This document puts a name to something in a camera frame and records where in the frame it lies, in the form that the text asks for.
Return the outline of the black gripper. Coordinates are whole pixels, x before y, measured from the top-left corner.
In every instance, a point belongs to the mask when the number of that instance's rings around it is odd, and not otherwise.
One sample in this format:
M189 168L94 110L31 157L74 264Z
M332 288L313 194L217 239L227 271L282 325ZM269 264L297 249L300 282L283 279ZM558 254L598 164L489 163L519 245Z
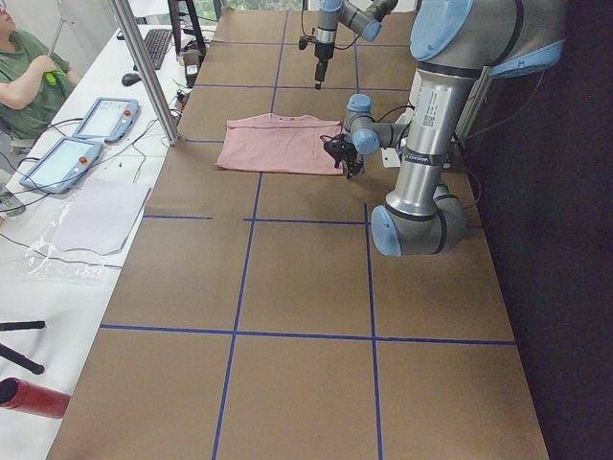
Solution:
M335 136L321 135L324 151L333 158L334 168L339 169L344 165L346 178L360 174L364 163L358 159L358 152L353 143L346 140L346 136L339 133Z
M315 46L314 55L318 59L315 68L314 87L322 89L327 73L327 65L333 57L335 47L335 30L315 28L311 34L302 34L299 39L299 49L304 50L308 44Z

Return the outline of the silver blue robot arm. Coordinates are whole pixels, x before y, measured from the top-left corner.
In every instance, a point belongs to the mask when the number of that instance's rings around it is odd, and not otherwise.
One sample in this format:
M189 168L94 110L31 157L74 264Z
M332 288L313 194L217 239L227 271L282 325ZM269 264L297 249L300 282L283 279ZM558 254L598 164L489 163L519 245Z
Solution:
M321 1L316 27L310 34L302 33L298 47L304 50L309 44L314 46L317 64L314 74L314 87L322 88L329 62L337 49L336 38L340 25L351 30L355 38L373 42L378 36L381 23L397 6L396 0L372 1L366 10L360 10L350 1Z
M343 131L325 151L349 173L357 157L400 149L396 187L372 211L375 246L387 256L439 254L463 238L466 217L441 180L447 149L484 68L513 78L555 65L564 44L564 1L421 1L410 36L420 90L406 125L378 123L372 101L351 96Z

